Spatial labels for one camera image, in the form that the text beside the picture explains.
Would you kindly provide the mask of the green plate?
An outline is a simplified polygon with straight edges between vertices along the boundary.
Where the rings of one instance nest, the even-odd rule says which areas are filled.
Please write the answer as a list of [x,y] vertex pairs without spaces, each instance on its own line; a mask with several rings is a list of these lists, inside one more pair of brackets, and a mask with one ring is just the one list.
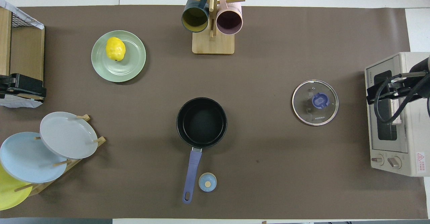
[[[125,55],[120,61],[106,55],[106,43],[109,38],[119,38],[125,44]],[[122,83],[136,77],[144,68],[146,49],[135,34],[126,30],[114,30],[101,36],[91,51],[91,62],[97,74],[107,81]]]

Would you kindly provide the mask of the dark wooden board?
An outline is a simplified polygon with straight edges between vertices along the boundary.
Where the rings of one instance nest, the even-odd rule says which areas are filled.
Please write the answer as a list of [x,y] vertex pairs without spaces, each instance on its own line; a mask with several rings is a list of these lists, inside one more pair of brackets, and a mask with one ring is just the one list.
[[12,28],[8,74],[22,74],[44,81],[45,30]]

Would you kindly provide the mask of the brown table mat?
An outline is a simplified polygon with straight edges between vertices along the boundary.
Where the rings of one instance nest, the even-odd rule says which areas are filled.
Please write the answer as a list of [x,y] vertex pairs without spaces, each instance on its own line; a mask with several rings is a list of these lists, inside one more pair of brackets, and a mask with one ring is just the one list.
[[[0,144],[38,132],[51,112],[89,114],[100,149],[9,217],[204,219],[426,219],[422,178],[370,165],[364,68],[410,50],[404,9],[243,7],[230,56],[195,55],[183,6],[21,8],[45,25],[45,102],[0,107]],[[94,70],[95,42],[114,30],[138,36],[141,72],[114,83]],[[292,94],[307,80],[332,86],[335,118],[299,120]],[[188,100],[208,97],[227,132],[203,150],[212,172],[181,201],[191,147],[176,130]]]

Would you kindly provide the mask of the dark teal mug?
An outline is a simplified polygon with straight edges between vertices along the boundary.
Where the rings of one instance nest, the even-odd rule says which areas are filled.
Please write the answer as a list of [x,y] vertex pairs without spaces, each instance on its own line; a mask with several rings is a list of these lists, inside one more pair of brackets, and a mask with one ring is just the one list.
[[209,4],[207,0],[188,0],[182,13],[181,22],[187,30],[199,33],[209,24]]

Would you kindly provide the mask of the light wooden board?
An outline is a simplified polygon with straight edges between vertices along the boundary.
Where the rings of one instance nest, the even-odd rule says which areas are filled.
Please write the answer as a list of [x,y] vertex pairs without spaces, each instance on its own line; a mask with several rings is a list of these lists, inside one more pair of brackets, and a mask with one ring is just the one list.
[[10,74],[12,13],[0,7],[0,75]]

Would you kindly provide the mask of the glass lid with blue knob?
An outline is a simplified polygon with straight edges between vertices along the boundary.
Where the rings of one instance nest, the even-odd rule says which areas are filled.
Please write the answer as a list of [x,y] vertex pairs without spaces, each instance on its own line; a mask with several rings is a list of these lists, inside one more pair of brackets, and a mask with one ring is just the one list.
[[292,109],[303,123],[322,126],[332,121],[338,113],[339,97],[328,83],[307,80],[293,91]]

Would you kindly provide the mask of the yellow potato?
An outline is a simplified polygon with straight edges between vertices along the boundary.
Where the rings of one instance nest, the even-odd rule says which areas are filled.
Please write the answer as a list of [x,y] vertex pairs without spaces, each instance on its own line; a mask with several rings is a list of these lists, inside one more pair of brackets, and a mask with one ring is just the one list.
[[106,41],[106,56],[114,61],[122,61],[125,57],[126,47],[124,42],[117,37],[110,37]]

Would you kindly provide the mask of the pink ribbed mug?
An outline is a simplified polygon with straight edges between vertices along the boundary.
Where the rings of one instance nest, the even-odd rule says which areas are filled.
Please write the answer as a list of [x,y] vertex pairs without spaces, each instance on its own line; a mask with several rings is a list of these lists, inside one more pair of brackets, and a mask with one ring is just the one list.
[[243,13],[241,2],[228,3],[220,0],[217,8],[216,28],[226,35],[238,33],[243,26]]

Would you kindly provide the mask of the white crumpled cloth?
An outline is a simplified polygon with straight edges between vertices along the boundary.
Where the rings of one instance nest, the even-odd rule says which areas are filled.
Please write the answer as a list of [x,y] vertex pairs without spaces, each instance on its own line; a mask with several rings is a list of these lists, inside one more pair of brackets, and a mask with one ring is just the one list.
[[30,98],[19,97],[12,94],[5,94],[4,98],[0,98],[0,106],[5,106],[8,108],[37,108],[43,103]]

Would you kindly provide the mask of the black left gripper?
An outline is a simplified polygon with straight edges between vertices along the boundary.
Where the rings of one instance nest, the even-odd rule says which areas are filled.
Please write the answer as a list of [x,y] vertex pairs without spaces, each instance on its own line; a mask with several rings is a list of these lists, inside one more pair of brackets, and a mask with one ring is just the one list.
[[[41,94],[34,94],[28,91],[22,90],[41,90]],[[23,74],[15,74],[14,77],[0,77],[0,95],[16,95],[18,97],[44,100],[46,97],[46,88],[43,85],[42,80],[38,80],[32,77],[25,76]]]

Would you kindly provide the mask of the light blue plate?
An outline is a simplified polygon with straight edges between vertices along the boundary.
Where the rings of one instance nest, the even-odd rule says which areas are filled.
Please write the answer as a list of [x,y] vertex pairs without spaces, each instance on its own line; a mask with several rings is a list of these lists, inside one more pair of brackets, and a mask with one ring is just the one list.
[[20,132],[9,136],[0,146],[0,163],[5,171],[20,181],[41,184],[54,181],[64,174],[66,158],[54,154],[39,133]]

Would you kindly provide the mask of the yellow plate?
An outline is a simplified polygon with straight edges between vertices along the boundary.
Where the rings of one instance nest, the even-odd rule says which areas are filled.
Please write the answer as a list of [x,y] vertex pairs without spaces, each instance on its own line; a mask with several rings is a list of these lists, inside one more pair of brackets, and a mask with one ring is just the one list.
[[22,203],[31,193],[32,187],[19,191],[15,191],[15,189],[26,185],[28,183],[15,179],[0,164],[0,211]]

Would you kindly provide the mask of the white patterned cloth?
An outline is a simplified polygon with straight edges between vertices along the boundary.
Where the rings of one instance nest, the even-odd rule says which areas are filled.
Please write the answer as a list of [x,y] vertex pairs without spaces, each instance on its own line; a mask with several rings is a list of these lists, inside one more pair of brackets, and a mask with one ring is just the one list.
[[0,7],[8,10],[10,13],[14,13],[16,16],[18,16],[22,20],[22,24],[25,25],[24,27],[35,27],[40,30],[44,30],[45,26],[38,20],[34,19],[30,15],[26,14],[16,6],[10,4],[9,2],[6,2],[5,0],[0,0]]

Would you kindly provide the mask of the wooden mug tree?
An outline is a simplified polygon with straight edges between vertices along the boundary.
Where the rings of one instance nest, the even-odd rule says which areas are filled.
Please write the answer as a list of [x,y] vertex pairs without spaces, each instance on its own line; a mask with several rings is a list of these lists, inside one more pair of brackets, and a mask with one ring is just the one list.
[[[228,3],[244,1],[227,0]],[[217,8],[220,0],[207,0],[207,3],[209,4],[209,24],[202,32],[192,33],[192,52],[205,55],[232,55],[235,51],[235,34],[226,35],[216,28]]]

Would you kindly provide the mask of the dark blue saucepan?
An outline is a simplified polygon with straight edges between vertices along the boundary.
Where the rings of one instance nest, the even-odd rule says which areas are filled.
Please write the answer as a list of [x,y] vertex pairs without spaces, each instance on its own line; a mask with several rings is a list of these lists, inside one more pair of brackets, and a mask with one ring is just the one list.
[[213,99],[197,97],[187,101],[179,110],[176,129],[180,138],[192,147],[182,202],[190,204],[196,183],[202,150],[219,143],[227,132],[227,115]]

